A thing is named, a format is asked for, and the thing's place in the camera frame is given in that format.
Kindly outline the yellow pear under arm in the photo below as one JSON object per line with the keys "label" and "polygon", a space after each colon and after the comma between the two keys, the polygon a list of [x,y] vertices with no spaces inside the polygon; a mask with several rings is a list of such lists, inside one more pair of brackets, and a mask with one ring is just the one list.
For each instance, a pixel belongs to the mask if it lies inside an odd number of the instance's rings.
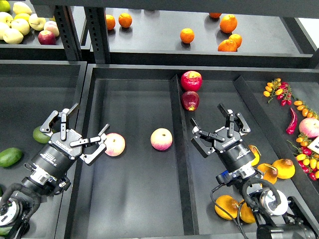
{"label": "yellow pear under arm", "polygon": [[278,178],[278,170],[271,164],[262,163],[257,166],[257,169],[263,173],[263,179],[275,184]]}

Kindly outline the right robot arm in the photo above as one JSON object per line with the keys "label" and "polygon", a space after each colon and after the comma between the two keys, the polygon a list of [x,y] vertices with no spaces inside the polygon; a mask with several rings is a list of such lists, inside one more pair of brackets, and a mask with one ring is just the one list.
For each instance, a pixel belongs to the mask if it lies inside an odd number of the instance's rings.
{"label": "right robot arm", "polygon": [[211,198],[213,204],[229,216],[244,237],[246,234],[239,220],[242,206],[246,204],[256,221],[256,237],[259,239],[317,239],[318,228],[296,198],[286,197],[264,179],[262,171],[252,166],[255,156],[242,139],[251,129],[243,115],[226,109],[223,104],[217,107],[225,117],[225,126],[208,132],[195,119],[191,119],[191,142],[203,157],[216,153],[226,169],[216,176],[218,186],[211,193],[223,186],[235,186],[243,202],[238,205],[235,215]]}

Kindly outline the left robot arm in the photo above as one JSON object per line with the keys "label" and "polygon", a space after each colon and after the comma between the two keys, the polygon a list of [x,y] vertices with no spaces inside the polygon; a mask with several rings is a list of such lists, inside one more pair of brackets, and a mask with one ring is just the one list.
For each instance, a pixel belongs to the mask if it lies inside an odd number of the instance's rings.
{"label": "left robot arm", "polygon": [[81,159],[92,165],[107,148],[106,124],[97,136],[84,138],[68,126],[70,116],[78,109],[53,111],[39,128],[49,139],[47,144],[26,164],[31,175],[21,183],[8,186],[0,198],[0,235],[5,239],[20,239],[30,228],[31,216],[45,197],[68,190],[71,185],[67,171]]}

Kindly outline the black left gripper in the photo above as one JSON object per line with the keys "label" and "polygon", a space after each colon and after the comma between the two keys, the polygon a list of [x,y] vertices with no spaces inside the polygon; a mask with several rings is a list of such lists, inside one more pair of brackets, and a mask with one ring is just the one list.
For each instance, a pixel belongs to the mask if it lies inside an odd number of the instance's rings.
{"label": "black left gripper", "polygon": [[50,141],[31,160],[35,171],[62,178],[77,159],[91,166],[107,149],[107,123],[95,137],[82,138],[75,130],[69,130],[69,118],[75,114],[80,105],[62,111],[54,110],[40,127],[40,131],[51,137]]}

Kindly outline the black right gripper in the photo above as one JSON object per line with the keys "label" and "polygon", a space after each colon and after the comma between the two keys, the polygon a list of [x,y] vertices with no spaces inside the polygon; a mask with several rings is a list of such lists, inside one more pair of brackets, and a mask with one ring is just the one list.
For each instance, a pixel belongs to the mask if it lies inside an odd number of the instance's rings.
{"label": "black right gripper", "polygon": [[251,132],[246,120],[241,113],[227,110],[223,104],[219,104],[219,111],[225,117],[225,126],[216,132],[204,131],[194,119],[190,119],[193,126],[192,144],[203,157],[208,157],[215,151],[221,162],[229,172],[236,171],[255,159],[249,146],[241,136]]}

